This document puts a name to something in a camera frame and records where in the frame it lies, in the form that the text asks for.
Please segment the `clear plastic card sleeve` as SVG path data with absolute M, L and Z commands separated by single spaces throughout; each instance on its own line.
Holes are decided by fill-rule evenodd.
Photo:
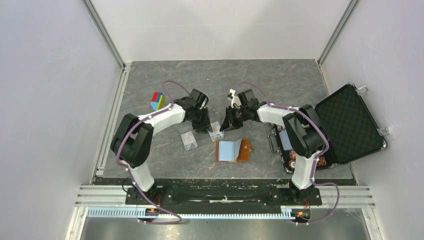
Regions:
M 221 124 L 218 121 L 211 123 L 211 131 L 206 133 L 195 132 L 191 125 L 186 125 L 179 130 L 185 151 L 194 150 L 198 147 L 220 141 L 224 138 L 224 132 L 220 131 Z

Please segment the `brown leather card holder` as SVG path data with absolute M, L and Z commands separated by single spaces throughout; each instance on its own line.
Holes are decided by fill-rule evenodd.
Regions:
M 215 148 L 215 161 L 217 163 L 248 162 L 252 150 L 248 138 L 241 138 L 236 141 L 218 140 Z

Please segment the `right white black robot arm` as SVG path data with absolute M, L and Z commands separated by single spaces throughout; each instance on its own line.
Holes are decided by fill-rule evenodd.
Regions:
M 322 122 L 311 105 L 285 107 L 259 102 L 251 89 L 236 93 L 230 89 L 231 101 L 225 110 L 220 131 L 240 129 L 246 121 L 283 126 L 296 153 L 295 169 L 290 180 L 289 199 L 302 204 L 309 198 L 308 188 L 315 182 L 319 157 L 329 149 Z

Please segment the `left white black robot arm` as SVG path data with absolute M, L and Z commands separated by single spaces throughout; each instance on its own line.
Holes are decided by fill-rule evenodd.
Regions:
M 197 133 L 212 131 L 207 104 L 209 98 L 193 89 L 188 96 L 178 98 L 164 108 L 146 115 L 126 114 L 121 120 L 110 144 L 118 165 L 128 172 L 138 189 L 138 197 L 145 204 L 153 203 L 157 190 L 147 164 L 155 134 L 180 123 L 190 122 Z

